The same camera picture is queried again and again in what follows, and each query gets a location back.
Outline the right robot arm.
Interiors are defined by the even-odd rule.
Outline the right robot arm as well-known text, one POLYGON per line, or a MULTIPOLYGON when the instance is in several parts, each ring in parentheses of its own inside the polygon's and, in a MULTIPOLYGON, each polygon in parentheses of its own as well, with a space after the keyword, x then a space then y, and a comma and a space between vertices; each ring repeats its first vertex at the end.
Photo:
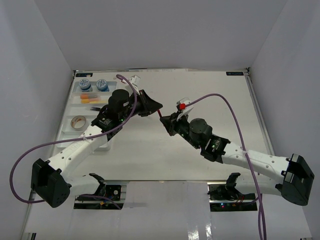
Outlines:
POLYGON ((231 173, 224 184, 210 187, 211 199, 235 201, 248 194, 261 193, 281 196, 298 206, 308 204, 315 175, 301 155, 279 157, 244 150, 213 134, 212 127, 203 118, 188 121, 190 103, 188 98, 182 99, 177 102, 177 112, 160 118, 168 134, 180 135, 210 162, 253 170, 255 175, 245 177, 239 172, 231 173))

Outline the pink highlighter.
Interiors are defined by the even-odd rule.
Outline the pink highlighter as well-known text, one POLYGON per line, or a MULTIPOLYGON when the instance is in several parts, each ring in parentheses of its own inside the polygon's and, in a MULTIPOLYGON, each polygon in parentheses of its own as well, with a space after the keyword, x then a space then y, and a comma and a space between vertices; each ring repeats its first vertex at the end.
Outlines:
POLYGON ((81 103, 82 104, 89 104, 89 103, 95 103, 95 102, 99 102, 100 99, 99 98, 86 98, 86 99, 81 99, 81 103))

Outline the blue cleaning gel jar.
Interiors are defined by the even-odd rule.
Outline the blue cleaning gel jar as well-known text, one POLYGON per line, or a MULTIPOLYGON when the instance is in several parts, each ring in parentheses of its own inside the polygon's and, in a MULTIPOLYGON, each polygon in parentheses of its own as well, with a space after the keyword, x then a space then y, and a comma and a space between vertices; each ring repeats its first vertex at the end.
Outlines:
POLYGON ((91 82, 87 78, 82 78, 78 82, 78 86, 82 92, 92 92, 91 82))
POLYGON ((109 85, 108 82, 105 79, 99 79, 96 82, 96 88, 100 92, 109 92, 109 85))

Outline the red gel pen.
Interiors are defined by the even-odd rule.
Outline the red gel pen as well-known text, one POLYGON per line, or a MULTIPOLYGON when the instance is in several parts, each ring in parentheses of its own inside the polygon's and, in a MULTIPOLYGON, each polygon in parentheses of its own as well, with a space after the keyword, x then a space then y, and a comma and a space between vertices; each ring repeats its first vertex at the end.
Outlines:
POLYGON ((159 118, 161 119, 163 116, 162 116, 160 109, 157 110, 157 113, 158 113, 159 118))

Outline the large clear tape roll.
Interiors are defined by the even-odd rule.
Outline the large clear tape roll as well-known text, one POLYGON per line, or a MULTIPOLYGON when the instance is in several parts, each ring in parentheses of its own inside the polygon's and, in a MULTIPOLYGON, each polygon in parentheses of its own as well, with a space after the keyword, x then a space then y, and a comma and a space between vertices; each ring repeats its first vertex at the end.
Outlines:
POLYGON ((75 131, 84 131, 88 127, 88 122, 83 115, 77 115, 70 121, 70 126, 75 131))

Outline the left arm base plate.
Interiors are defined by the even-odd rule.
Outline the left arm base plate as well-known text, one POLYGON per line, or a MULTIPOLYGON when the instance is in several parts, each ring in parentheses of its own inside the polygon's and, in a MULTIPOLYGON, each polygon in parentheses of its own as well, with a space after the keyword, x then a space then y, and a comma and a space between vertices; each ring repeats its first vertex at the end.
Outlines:
POLYGON ((82 203, 89 201, 99 201, 99 205, 102 208, 121 210, 123 203, 119 203, 121 200, 122 186, 120 184, 107 184, 105 180, 95 174, 90 173, 89 176, 96 179, 99 183, 99 187, 93 194, 81 194, 76 200, 82 203))

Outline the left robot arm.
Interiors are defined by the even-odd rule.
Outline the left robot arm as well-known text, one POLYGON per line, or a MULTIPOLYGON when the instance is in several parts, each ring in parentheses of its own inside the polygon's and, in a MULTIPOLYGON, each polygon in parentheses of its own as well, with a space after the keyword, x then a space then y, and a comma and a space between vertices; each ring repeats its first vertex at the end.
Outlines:
POLYGON ((96 200, 105 196, 101 176, 89 173, 72 177, 72 172, 96 149, 109 144, 131 117, 147 117, 162 108, 161 103, 138 88, 139 81, 140 77, 134 75, 124 89, 114 90, 79 141, 73 141, 48 160, 38 159, 33 163, 31 188, 52 208, 59 207, 70 196, 86 195, 96 200))

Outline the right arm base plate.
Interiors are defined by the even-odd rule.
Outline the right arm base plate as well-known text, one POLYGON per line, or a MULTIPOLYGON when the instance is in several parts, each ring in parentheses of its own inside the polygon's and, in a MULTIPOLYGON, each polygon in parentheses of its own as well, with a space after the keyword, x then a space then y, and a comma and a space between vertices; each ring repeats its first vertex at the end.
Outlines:
POLYGON ((208 182, 208 198, 211 212, 255 212, 258 198, 254 193, 242 194, 236 190, 236 180, 241 174, 232 173, 226 182, 208 182))

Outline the orange capped highlighter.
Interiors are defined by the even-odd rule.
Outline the orange capped highlighter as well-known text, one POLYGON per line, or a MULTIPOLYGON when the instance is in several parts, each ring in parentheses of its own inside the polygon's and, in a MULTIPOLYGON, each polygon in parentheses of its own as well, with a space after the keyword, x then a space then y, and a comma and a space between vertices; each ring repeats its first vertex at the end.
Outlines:
POLYGON ((89 94, 89 93, 82 93, 80 95, 80 99, 84 100, 84 99, 95 99, 95 98, 99 98, 99 96, 97 94, 89 94))

